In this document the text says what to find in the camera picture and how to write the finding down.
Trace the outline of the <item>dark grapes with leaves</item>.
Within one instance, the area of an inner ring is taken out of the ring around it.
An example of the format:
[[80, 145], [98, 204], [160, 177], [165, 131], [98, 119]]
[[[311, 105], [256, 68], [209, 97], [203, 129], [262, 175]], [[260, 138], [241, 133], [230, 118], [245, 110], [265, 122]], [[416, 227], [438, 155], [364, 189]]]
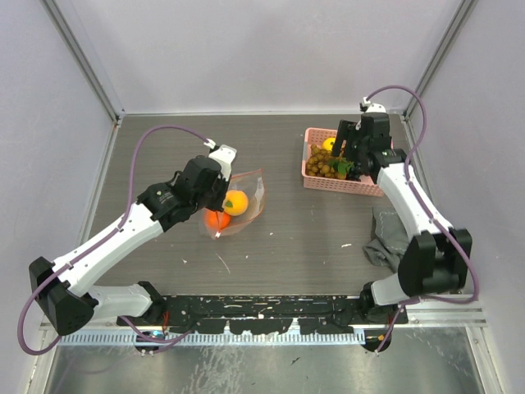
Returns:
[[361, 172], [354, 172], [353, 164], [345, 158], [332, 159], [328, 162], [328, 166], [335, 179], [360, 182]]

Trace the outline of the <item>yellow lemon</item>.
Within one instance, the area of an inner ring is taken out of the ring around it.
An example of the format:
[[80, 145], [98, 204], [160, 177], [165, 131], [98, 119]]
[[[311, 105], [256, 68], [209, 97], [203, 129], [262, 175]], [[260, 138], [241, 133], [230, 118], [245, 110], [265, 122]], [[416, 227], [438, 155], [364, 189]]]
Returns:
[[323, 141], [322, 148], [325, 149], [327, 152], [331, 152], [333, 150], [335, 142], [336, 142], [335, 137], [327, 138]]

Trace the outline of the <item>pink plastic basket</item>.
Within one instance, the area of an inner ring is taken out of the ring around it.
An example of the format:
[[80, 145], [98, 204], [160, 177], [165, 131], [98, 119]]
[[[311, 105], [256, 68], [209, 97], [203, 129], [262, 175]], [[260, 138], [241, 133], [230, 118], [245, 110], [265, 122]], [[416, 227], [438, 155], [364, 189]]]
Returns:
[[336, 130], [308, 128], [304, 133], [302, 176], [304, 187], [354, 195], [382, 197], [384, 193], [370, 176], [360, 175], [357, 164], [331, 154]]

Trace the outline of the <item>brown longan bunch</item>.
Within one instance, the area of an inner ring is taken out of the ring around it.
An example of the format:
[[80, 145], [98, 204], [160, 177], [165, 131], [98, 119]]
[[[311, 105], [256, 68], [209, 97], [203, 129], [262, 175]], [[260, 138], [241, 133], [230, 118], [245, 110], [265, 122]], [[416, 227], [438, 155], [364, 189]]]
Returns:
[[332, 156], [331, 152], [312, 144], [309, 147], [309, 156], [305, 163], [305, 173], [307, 176], [325, 177], [335, 179], [330, 173], [328, 162], [332, 159], [343, 158], [339, 156]]

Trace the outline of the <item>orange fruit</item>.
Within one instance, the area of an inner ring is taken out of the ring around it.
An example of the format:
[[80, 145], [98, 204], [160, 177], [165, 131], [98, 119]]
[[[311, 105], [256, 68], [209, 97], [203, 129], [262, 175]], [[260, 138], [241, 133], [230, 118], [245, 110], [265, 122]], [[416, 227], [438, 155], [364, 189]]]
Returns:
[[225, 213], [238, 217], [246, 212], [249, 207], [249, 198], [242, 190], [228, 190], [223, 202]]

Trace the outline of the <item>red-orange persimmon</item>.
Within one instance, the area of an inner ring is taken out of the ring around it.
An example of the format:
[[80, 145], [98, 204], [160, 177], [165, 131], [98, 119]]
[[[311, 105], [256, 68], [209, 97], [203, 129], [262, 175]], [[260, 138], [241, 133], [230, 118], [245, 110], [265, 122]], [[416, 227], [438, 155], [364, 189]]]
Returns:
[[203, 214], [204, 225], [214, 231], [222, 231], [226, 229], [231, 223], [231, 215], [225, 212], [204, 210]]

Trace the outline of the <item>clear zip bag orange zipper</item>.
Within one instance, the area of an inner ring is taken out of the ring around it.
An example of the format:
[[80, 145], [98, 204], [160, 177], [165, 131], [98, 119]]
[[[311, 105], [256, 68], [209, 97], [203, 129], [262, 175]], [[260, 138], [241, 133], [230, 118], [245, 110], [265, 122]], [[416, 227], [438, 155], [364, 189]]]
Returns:
[[266, 204], [263, 170], [240, 173], [231, 178], [223, 211], [204, 209], [199, 214], [199, 232], [217, 240], [243, 231], [258, 218]]

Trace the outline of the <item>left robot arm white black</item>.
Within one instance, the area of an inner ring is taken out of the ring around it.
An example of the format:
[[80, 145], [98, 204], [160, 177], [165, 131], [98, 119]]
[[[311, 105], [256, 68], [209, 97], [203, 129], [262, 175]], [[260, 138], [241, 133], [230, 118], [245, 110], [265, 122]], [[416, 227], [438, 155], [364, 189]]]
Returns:
[[120, 315], [137, 317], [146, 325], [159, 323], [163, 298], [151, 284], [95, 283], [133, 250], [200, 209], [222, 210], [234, 159], [226, 148], [190, 159], [183, 171], [150, 185], [128, 211], [76, 250], [53, 261], [34, 260], [29, 266], [31, 289], [57, 334], [64, 337], [93, 319]]

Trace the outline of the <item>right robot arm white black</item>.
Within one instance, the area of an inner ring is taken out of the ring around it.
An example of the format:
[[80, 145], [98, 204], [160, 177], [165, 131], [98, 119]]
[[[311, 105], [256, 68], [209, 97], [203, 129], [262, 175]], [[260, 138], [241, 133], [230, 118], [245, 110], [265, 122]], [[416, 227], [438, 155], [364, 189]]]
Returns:
[[413, 175], [406, 153], [392, 148], [391, 142], [388, 115], [365, 112], [357, 122], [340, 121], [332, 148], [379, 186], [409, 239], [396, 273], [369, 282], [360, 293], [359, 311], [369, 323], [379, 323], [389, 307], [404, 301], [463, 289], [473, 243], [467, 230], [454, 228], [439, 214]]

